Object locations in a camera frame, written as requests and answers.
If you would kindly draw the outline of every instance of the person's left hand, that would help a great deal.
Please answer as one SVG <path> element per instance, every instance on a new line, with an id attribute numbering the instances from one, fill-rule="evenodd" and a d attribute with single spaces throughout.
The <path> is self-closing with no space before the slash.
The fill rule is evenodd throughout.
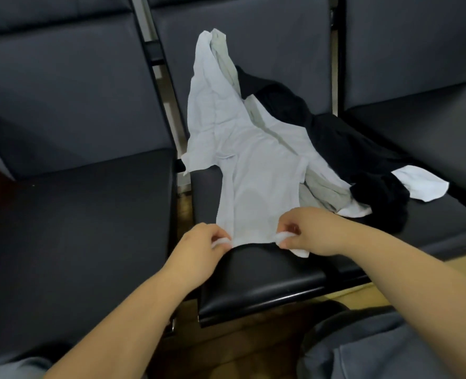
<path id="1" fill-rule="evenodd" d="M 186 294 L 201 286 L 214 272 L 217 263 L 231 249 L 222 243 L 212 248 L 212 242 L 230 235 L 216 224 L 199 223 L 177 244 L 163 270 L 171 275 Z"/>

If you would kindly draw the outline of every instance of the black leather seat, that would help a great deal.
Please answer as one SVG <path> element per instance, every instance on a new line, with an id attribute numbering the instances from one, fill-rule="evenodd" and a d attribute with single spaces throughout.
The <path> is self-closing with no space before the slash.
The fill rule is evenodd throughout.
<path id="1" fill-rule="evenodd" d="M 148 1 L 184 123 L 196 41 L 199 33 L 213 28 L 226 34 L 232 60 L 246 72 L 284 83 L 306 100 L 314 114 L 331 112 L 328 0 Z M 221 171 L 213 167 L 192 172 L 191 179 L 196 221 L 215 222 Z M 403 239 L 442 258 L 466 253 L 466 208 L 455 199 L 411 203 L 409 211 Z M 427 221 L 431 231 L 421 227 Z M 228 253 L 201 287 L 200 324 L 363 281 L 363 272 L 345 258 L 304 260 L 274 245 L 245 245 Z"/>
<path id="2" fill-rule="evenodd" d="M 466 202 L 466 0 L 341 3 L 341 116 Z"/>
<path id="3" fill-rule="evenodd" d="M 130 0 L 0 0 L 0 363 L 75 342 L 164 264 L 176 151 Z"/>

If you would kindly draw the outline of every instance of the wooden floor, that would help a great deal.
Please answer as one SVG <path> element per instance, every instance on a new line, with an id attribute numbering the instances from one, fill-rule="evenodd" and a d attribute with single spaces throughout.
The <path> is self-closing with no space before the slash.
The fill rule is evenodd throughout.
<path id="1" fill-rule="evenodd" d="M 192 227 L 189 195 L 179 197 L 179 235 Z M 466 274 L 466 257 L 448 262 Z M 334 299 L 351 309 L 389 304 L 369 283 L 305 302 L 200 328 L 196 300 L 177 310 L 175 335 L 161 341 L 149 377 L 192 379 L 295 378 L 303 335 L 318 317 L 316 304 Z"/>

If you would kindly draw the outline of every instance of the chair seat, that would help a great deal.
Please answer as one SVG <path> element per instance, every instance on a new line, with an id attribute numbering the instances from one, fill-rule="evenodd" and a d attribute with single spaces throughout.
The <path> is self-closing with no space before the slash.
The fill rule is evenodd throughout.
<path id="1" fill-rule="evenodd" d="M 222 173 L 217 166 L 191 173 L 196 222 L 215 223 Z M 444 197 L 422 203 L 411 200 L 408 221 L 398 235 L 405 242 L 439 259 L 466 255 L 466 207 Z M 234 248 L 219 262 L 201 287 L 202 326 L 238 318 L 281 304 L 324 295 L 368 281 L 344 256 L 308 259 L 274 244 Z"/>
<path id="2" fill-rule="evenodd" d="M 466 193 L 466 84 L 352 108 L 344 118 Z"/>
<path id="3" fill-rule="evenodd" d="M 217 166 L 191 173 L 195 222 L 215 223 L 222 187 Z M 201 287 L 198 315 L 202 326 L 315 296 L 326 275 L 324 258 L 299 258 L 274 243 L 234 248 Z"/>
<path id="4" fill-rule="evenodd" d="M 164 264 L 174 150 L 19 182 L 0 212 L 0 362 L 78 340 Z"/>

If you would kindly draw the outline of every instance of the pile of clothes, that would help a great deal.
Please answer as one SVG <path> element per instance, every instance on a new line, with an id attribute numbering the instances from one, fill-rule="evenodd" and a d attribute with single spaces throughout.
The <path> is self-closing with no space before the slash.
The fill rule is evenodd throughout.
<path id="1" fill-rule="evenodd" d="M 428 202 L 449 188 L 334 115 L 313 115 L 281 83 L 236 67 L 216 29 L 198 38 L 187 126 L 186 172 L 221 169 L 216 222 L 233 247 L 275 242 L 280 215 L 300 206 L 367 216 L 370 226 L 397 233 L 410 198 Z"/>

